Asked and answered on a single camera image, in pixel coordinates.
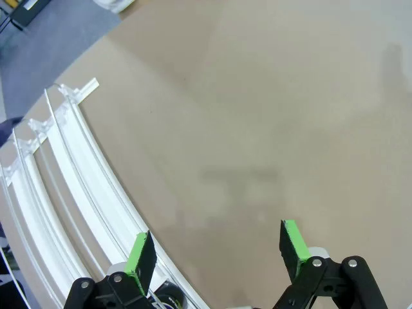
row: cardboard surface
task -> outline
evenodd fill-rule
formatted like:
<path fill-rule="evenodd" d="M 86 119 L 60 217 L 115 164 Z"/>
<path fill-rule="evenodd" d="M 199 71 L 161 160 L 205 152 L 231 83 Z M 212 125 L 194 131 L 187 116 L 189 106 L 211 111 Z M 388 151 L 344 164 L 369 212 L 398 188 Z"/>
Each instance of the cardboard surface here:
<path fill-rule="evenodd" d="M 411 11 L 407 1 L 157 0 L 59 82 L 98 79 L 81 106 L 88 124 L 212 308 L 273 306 L 289 285 L 281 219 L 336 261 L 363 256 L 388 306 L 405 308 Z M 30 115 L 46 115 L 39 106 Z"/>

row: blue carpet floor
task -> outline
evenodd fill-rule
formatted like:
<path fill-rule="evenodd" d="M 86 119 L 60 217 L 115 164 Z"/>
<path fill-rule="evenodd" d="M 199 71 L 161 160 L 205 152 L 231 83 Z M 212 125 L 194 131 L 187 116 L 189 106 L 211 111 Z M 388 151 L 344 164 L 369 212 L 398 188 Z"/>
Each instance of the blue carpet floor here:
<path fill-rule="evenodd" d="M 24 116 L 45 87 L 119 23 L 92 0 L 51 0 L 24 32 L 9 24 L 0 33 L 7 117 Z"/>

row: white object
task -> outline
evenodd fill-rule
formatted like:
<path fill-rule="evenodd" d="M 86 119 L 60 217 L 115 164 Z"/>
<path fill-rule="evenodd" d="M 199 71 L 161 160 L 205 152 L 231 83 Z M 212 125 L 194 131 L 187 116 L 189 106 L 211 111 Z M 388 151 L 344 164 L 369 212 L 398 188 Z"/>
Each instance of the white object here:
<path fill-rule="evenodd" d="M 134 1 L 135 0 L 94 0 L 96 4 L 106 10 L 111 10 L 115 14 L 120 13 Z"/>
<path fill-rule="evenodd" d="M 3 188 L 3 192 L 5 194 L 5 199 L 6 199 L 6 204 L 9 208 L 10 214 L 12 215 L 12 220 L 17 228 L 17 233 L 20 236 L 20 239 L 23 243 L 23 246 L 26 250 L 26 253 L 30 259 L 30 261 L 33 263 L 33 267 L 37 273 L 37 275 L 40 277 L 40 280 L 43 282 L 44 288 L 46 289 L 50 299 L 55 303 L 56 308 L 63 308 L 62 303 L 60 302 L 59 298 L 57 297 L 56 293 L 54 292 L 53 288 L 50 286 L 50 283 L 44 276 L 43 271 L 41 270 L 39 263 L 37 262 L 32 249 L 30 248 L 30 245 L 27 241 L 26 235 L 24 234 L 23 228 L 21 226 L 20 221 L 17 218 L 17 214 L 14 209 L 14 204 L 13 201 L 10 197 L 10 193 L 8 192 L 8 185 L 6 181 L 6 176 L 5 176 L 5 170 L 3 169 L 3 166 L 0 164 L 0 172 L 1 172 L 1 185 Z"/>
<path fill-rule="evenodd" d="M 35 5 L 37 2 L 38 2 L 38 0 L 28 0 L 28 1 L 23 5 L 23 7 L 24 7 L 26 10 L 29 10 L 29 9 L 31 9 L 31 8 L 33 7 L 33 5 Z"/>
<path fill-rule="evenodd" d="M 33 156 L 26 156 L 24 161 L 28 168 L 27 176 L 31 178 L 34 188 L 29 188 L 30 184 L 25 181 L 26 170 L 17 170 L 12 176 L 17 201 L 43 261 L 59 283 L 63 295 L 68 295 L 73 281 L 78 277 L 89 277 L 89 274 L 61 226 Z M 31 195 L 33 191 L 38 201 Z"/>
<path fill-rule="evenodd" d="M 309 247 L 309 252 L 311 256 L 320 256 L 321 258 L 330 258 L 328 251 L 322 247 Z"/>

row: white plastic track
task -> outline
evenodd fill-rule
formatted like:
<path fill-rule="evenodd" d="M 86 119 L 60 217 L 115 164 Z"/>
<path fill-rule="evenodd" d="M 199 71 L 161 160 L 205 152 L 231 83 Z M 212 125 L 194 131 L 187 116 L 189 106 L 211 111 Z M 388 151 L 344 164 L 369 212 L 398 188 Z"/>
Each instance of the white plastic track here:
<path fill-rule="evenodd" d="M 116 264 L 127 259 L 136 235 L 148 228 L 98 148 L 77 107 L 97 86 L 95 79 L 81 90 L 73 91 L 61 85 L 59 90 L 66 97 L 62 106 L 56 112 L 52 111 L 51 119 L 44 123 L 30 120 L 30 127 L 43 132 L 40 134 L 41 142 L 46 138 L 49 140 L 80 213 L 110 262 Z M 35 140 L 27 144 L 32 153 L 39 146 Z M 63 295 L 67 295 L 74 279 L 89 275 L 54 212 L 33 156 L 25 155 L 24 161 L 30 180 L 26 179 L 21 164 L 14 163 L 10 168 L 12 176 L 6 181 L 13 183 L 19 206 L 31 227 L 30 234 L 41 257 Z M 158 262 L 151 290 L 156 290 L 168 279 L 185 292 L 189 308 L 208 309 L 155 239 L 154 245 Z"/>

